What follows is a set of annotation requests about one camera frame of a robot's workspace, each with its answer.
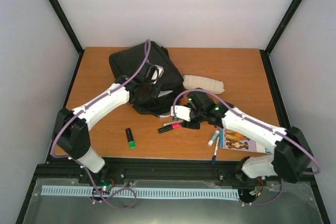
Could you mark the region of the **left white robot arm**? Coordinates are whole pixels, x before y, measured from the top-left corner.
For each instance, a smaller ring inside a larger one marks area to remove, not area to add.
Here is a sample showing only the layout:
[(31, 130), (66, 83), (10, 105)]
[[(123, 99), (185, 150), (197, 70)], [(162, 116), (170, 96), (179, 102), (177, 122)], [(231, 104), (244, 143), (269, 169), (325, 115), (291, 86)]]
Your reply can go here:
[(109, 170), (104, 167), (104, 159), (91, 146), (90, 130), (110, 112), (130, 101), (156, 98), (160, 93), (159, 79), (163, 72), (163, 67), (147, 61), (131, 77), (118, 77), (91, 101), (72, 110), (61, 109), (56, 117), (50, 154), (55, 158), (73, 159), (89, 169), (91, 178), (97, 183), (106, 182)]

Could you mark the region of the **purple dog picture book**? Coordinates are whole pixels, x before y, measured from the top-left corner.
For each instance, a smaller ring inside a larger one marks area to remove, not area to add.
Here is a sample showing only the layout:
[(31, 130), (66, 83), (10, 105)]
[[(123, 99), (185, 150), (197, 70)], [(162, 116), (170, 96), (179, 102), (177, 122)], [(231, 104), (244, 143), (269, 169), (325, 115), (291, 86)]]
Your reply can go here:
[(257, 142), (228, 129), (220, 129), (219, 147), (228, 150), (270, 154), (270, 151)]

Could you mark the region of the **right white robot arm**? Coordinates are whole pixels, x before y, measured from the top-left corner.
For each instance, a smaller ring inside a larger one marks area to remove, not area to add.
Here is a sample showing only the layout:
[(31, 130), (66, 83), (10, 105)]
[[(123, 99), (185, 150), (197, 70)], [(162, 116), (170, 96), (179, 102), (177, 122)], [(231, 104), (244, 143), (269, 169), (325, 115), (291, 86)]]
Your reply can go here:
[(215, 103), (212, 96), (202, 89), (191, 90), (186, 105), (172, 105), (171, 116), (186, 123), (207, 122), (237, 132), (265, 147), (268, 155), (242, 159), (237, 172), (244, 177), (278, 176), (286, 182), (296, 183), (307, 174), (313, 154), (302, 130), (268, 124), (223, 100)]

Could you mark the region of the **grey Gatsby book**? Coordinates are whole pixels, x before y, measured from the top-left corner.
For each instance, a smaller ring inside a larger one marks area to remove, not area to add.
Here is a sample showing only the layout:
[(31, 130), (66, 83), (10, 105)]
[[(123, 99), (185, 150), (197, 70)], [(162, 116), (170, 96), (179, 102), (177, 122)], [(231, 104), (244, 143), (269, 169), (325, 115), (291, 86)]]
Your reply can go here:
[(167, 91), (160, 91), (159, 95), (157, 96), (158, 98), (163, 97), (165, 95), (168, 95), (170, 93), (172, 93), (172, 90), (167, 90)]

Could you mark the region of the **black student bag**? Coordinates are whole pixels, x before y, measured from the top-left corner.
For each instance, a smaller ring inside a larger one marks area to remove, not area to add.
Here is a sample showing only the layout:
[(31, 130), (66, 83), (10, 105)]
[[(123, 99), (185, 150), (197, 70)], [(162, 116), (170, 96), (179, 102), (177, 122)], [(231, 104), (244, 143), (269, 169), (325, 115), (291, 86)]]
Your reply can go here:
[(116, 52), (109, 56), (115, 83), (125, 85), (129, 103), (139, 114), (162, 116), (170, 112), (174, 99), (184, 91), (183, 77), (164, 47), (155, 42)]

